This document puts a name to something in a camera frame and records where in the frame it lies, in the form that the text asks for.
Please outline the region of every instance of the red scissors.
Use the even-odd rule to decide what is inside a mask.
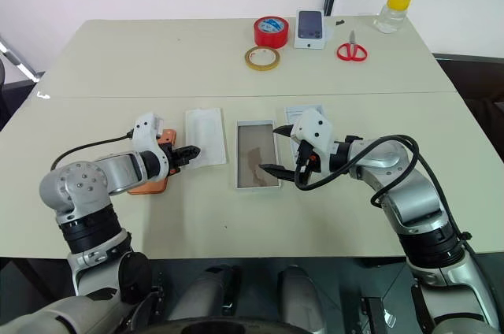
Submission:
[[[362,56],[357,56],[359,50],[363,54]],[[336,50],[336,56],[344,61],[359,62],[364,61],[368,57],[368,51],[355,42],[355,32],[352,31],[350,32],[348,43],[341,44]]]

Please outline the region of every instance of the black cable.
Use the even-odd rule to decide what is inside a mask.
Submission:
[[[408,167],[402,172],[398,178],[393,180],[390,184],[388,184],[386,187],[382,188],[379,190],[374,196],[380,197],[384,192],[382,191],[388,191],[392,187],[389,187],[391,184],[395,184],[397,180],[397,184],[399,184],[401,181],[404,180],[408,176],[409,173],[414,169],[414,166],[417,163],[418,156],[420,155],[420,151],[418,148],[418,143],[411,137],[407,135],[386,135],[384,137],[380,137],[379,139],[376,139],[372,143],[370,143],[364,150],[361,150],[355,157],[353,157],[351,160],[349,160],[345,165],[341,166],[339,169],[334,171],[332,174],[329,174],[326,176],[324,179],[318,180],[315,183],[312,184],[301,184],[300,182],[300,173],[301,173],[301,167],[302,164],[298,164],[296,166],[296,170],[294,171],[294,182],[297,188],[299,188],[302,191],[311,191],[315,188],[319,188],[324,186],[325,184],[333,181],[336,179],[338,176],[343,175],[346,173],[351,167],[353,167],[357,162],[359,162],[367,153],[369,153],[371,150],[373,150],[375,147],[380,145],[381,143],[386,143],[387,141],[397,141],[399,143],[402,143],[405,145],[408,149],[410,149],[413,152],[413,157],[412,161],[408,165]]]
[[[67,155],[69,155],[75,151],[86,149],[88,147],[96,147],[97,145],[103,145],[104,143],[115,143],[116,141],[122,141],[123,139],[130,139],[132,137],[133,137],[133,130],[126,133],[125,135],[122,135],[121,137],[116,137],[115,139],[104,139],[103,141],[97,141],[96,143],[87,143],[86,145],[74,147],[73,149],[67,150],[62,155],[60,155],[58,158],[56,158],[54,160],[53,164],[50,166],[50,171],[53,171],[54,169],[56,169],[56,166],[59,163],[59,161],[61,161],[61,159],[63,159],[64,157],[66,157]]]
[[[448,205],[447,197],[444,195],[444,191],[443,191],[443,188],[441,187],[441,184],[439,183],[437,177],[435,176],[434,172],[432,171],[432,169],[429,166],[429,164],[427,163],[427,161],[425,161],[425,159],[420,154],[418,144],[413,138],[411,138],[407,135],[387,135],[387,136],[381,137],[381,138],[373,141],[372,143],[370,143],[364,150],[359,152],[354,158],[352,158],[350,161],[348,161],[345,165],[341,166],[334,173],[330,174],[329,176],[326,176],[322,180],[318,180],[317,182],[312,183],[312,184],[308,184],[308,185],[300,183],[300,172],[301,172],[302,163],[299,163],[296,166],[296,170],[295,170],[295,174],[294,174],[295,185],[297,188],[299,188],[300,190],[303,190],[303,191],[310,191],[315,188],[324,186],[325,184],[336,179],[338,176],[341,176],[342,174],[346,173],[352,166],[354,166],[358,161],[360,161],[372,149],[374,149],[375,147],[377,147],[381,143],[385,143],[387,141],[398,141],[398,142],[402,143],[413,154],[412,160],[408,164],[408,167],[404,170],[404,172],[400,176],[398,176],[396,179],[394,179],[392,182],[390,182],[387,186],[381,188],[380,190],[378,190],[377,193],[375,193],[375,195],[371,198],[371,204],[381,208],[381,205],[376,200],[379,199],[380,196],[385,194],[387,191],[390,191],[393,187],[395,187],[399,183],[401,183],[413,171],[417,161],[420,161],[420,164],[424,167],[429,178],[431,179],[432,184],[434,185],[434,188],[439,196],[439,200],[441,201],[445,211],[447,212],[448,221],[452,225],[452,227],[455,231],[455,234],[461,240],[464,248],[469,252],[472,259],[476,263],[476,267],[479,269],[483,278],[485,279],[485,281],[487,283],[487,287],[490,290],[492,298],[494,299],[495,309],[497,310],[497,315],[498,315],[499,326],[500,326],[500,328],[504,328],[504,308],[502,307],[502,304],[501,304],[500,300],[498,299],[496,288],[493,285],[493,283],[491,282],[491,279],[488,276],[488,274],[485,272],[483,266],[481,265],[481,262],[478,260],[475,251],[467,242],[469,239],[471,239],[472,236],[468,232],[461,232],[460,228],[457,225],[457,222],[454,219],[453,214],[451,213],[450,206]]]
[[[431,178],[432,184],[434,184],[434,188],[435,188],[436,192],[438,193],[439,199],[441,200],[441,203],[443,204],[444,209],[447,212],[448,221],[451,223],[451,226],[454,228],[454,231],[457,234],[457,237],[461,240],[464,248],[471,255],[471,258],[476,263],[476,267],[481,272],[484,280],[487,283],[487,287],[490,290],[492,298],[494,299],[495,309],[497,310],[498,324],[500,326],[500,329],[502,330],[504,328],[504,306],[502,305],[501,300],[498,298],[497,288],[493,285],[488,273],[485,271],[485,268],[481,265],[481,262],[478,259],[476,252],[473,250],[471,245],[469,245],[469,243],[467,242],[468,240],[471,239],[472,236],[470,235],[470,233],[461,232],[460,228],[457,225],[457,222],[455,221],[453,214],[451,213],[451,209],[450,209],[450,206],[448,205],[447,197],[444,195],[444,191],[443,191],[443,188],[441,187],[441,184],[439,183],[439,181],[435,177],[435,174],[432,171],[431,167],[429,166],[427,161],[425,161],[425,159],[421,156],[421,154],[419,155],[419,161],[420,161],[421,165],[424,166],[424,169],[427,172],[429,178]]]

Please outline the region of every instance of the gray floor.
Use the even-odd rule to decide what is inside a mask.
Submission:
[[[504,254],[484,255],[494,283],[504,291],[502,270]],[[64,261],[31,260],[57,297],[72,294],[69,268]],[[303,267],[315,282],[330,333],[367,332],[365,316],[359,315],[359,297],[381,297],[387,310],[397,317],[389,333],[418,333],[410,288],[413,283],[404,262],[390,265],[365,265],[353,258],[236,258],[152,261],[153,271],[167,280],[168,309],[204,269],[219,264],[240,265],[243,282],[237,315],[277,320],[276,280],[288,265]],[[0,273],[0,324],[21,314],[31,313],[47,304],[9,263]]]

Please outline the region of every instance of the masking tape roll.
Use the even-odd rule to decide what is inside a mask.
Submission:
[[[280,62],[280,54],[267,46],[255,46],[245,53],[245,62],[254,70],[274,69]]]

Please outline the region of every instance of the tape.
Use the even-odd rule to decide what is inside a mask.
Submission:
[[[280,54],[267,46],[255,46],[245,53],[246,64],[261,72],[274,69],[280,62]]]
[[[281,17],[261,17],[254,23],[254,40],[259,46],[281,48],[288,36],[289,23]]]

